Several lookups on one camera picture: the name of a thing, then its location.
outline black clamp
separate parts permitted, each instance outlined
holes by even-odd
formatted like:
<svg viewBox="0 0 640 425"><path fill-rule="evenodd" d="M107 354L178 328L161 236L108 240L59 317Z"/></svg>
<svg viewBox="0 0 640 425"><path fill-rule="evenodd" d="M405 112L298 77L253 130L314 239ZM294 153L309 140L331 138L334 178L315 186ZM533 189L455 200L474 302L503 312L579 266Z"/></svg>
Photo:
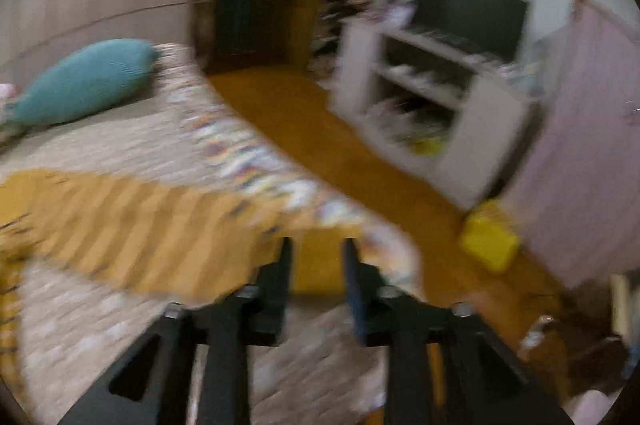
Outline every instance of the black clamp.
<svg viewBox="0 0 640 425"><path fill-rule="evenodd" d="M209 352L198 425L248 425L247 346L275 345L289 296L292 244L219 303L172 303L66 413L59 425L184 425L196 347Z"/></svg>
<svg viewBox="0 0 640 425"><path fill-rule="evenodd" d="M352 239L343 259L356 335L389 348L385 425L572 425L471 306L438 308L386 285L378 268L360 262ZM444 364L442 409L426 348L434 343Z"/></svg>

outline black television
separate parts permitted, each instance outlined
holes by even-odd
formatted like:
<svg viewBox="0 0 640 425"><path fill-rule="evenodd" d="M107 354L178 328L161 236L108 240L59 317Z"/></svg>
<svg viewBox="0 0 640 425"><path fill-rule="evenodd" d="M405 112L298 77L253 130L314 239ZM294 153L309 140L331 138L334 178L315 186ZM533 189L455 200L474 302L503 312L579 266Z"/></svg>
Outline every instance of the black television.
<svg viewBox="0 0 640 425"><path fill-rule="evenodd" d="M418 0L410 30L429 32L468 53L512 62L528 9L524 0Z"/></svg>

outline yellow box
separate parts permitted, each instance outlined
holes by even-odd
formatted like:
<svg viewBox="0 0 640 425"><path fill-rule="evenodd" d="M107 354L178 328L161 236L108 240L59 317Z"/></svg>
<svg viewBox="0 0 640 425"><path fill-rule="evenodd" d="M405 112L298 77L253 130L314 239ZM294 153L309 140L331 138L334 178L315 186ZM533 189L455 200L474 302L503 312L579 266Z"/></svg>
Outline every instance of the yellow box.
<svg viewBox="0 0 640 425"><path fill-rule="evenodd" d="M466 218L460 247L494 272L503 273L520 248L513 225L495 200L476 207Z"/></svg>

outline white cabinet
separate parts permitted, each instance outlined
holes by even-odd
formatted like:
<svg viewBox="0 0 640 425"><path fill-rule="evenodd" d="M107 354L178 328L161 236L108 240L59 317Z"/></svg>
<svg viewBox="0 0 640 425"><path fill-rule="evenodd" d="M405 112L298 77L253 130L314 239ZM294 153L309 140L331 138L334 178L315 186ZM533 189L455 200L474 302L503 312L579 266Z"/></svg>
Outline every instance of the white cabinet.
<svg viewBox="0 0 640 425"><path fill-rule="evenodd" d="M449 90L437 86L418 88L410 80L386 72L385 39L400 41L459 66L469 77L465 98L457 99ZM524 128L532 98L489 68L468 63L466 55L455 48L360 18L346 21L339 58L330 109L354 125L375 153L428 181L462 209L473 207L488 194ZM440 153L414 154L388 138L367 116L388 87L402 88L451 110L449 135Z"/></svg>

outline pillow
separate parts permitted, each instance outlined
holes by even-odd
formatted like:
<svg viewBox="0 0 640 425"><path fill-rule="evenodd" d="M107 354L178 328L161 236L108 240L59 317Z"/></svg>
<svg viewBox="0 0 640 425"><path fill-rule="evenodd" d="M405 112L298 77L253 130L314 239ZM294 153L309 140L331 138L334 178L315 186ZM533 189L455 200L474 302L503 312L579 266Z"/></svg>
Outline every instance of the pillow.
<svg viewBox="0 0 640 425"><path fill-rule="evenodd" d="M92 115L135 95L157 58L151 43L113 39L87 46L49 68L7 112L7 121L48 126Z"/></svg>

